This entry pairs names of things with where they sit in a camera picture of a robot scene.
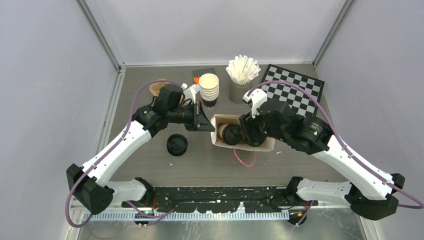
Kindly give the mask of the white paper coffee cup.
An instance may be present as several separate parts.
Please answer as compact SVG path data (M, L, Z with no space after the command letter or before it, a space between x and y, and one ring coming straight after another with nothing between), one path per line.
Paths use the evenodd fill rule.
M218 127L217 130L217 136L219 136L222 140L224 139L224 131L226 129L226 127L228 126L228 124L222 124Z

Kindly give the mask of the yellow pink paper bag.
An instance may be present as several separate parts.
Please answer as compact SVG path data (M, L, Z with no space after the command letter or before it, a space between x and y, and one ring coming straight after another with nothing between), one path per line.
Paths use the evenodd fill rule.
M247 144L247 142L244 139L244 134L242 133L243 131L243 127L239 121L239 115L231 115L231 114L215 114L210 122L211 124L215 127L215 131L210 133L210 138L211 138L211 143L216 146L216 147L221 147L221 148L227 148L227 149L231 149L235 158L244 166L246 167L252 167L257 160L257 153L259 152L271 152L274 150L274 146L275 146L275 139L267 137L266 140L264 141L264 143L260 146L257 147L253 147L253 146L249 146ZM241 134L242 134L242 140L239 144L237 145L228 145L226 144L219 136L217 136L218 133L218 128L220 125L231 125L231 124L235 124L235 125L239 125L241 127ZM244 162L238 155L237 151L238 150L243 150L243 151L247 151L247 152L253 152L253 161L252 163L246 163Z

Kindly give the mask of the stack of paper cups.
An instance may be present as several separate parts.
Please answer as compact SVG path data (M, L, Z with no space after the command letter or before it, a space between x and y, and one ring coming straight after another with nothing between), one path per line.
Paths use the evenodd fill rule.
M203 74L199 80L200 96L206 109L215 108L219 96L219 78L213 73Z

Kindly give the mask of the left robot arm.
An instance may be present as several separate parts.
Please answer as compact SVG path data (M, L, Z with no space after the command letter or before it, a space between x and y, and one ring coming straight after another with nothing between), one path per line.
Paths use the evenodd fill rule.
M144 179L111 181L118 168L142 145L169 123L183 124L187 131L213 132L214 126L196 99L198 84L166 84L151 103L131 110L123 131L103 150L83 165L66 170L72 195L92 214L98 215L111 204L132 201L148 207L154 188Z

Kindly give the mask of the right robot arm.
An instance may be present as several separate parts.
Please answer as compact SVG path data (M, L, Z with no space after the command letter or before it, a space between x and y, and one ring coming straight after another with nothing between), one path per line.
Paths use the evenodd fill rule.
M338 141L328 123L316 116L296 114L283 101L268 99L239 117L244 139L254 146L267 138L286 143L292 149L313 156L338 171L345 182L313 181L294 176L285 198L291 205L302 201L323 201L349 207L369 220L393 215L399 206L394 196L405 178L386 173Z

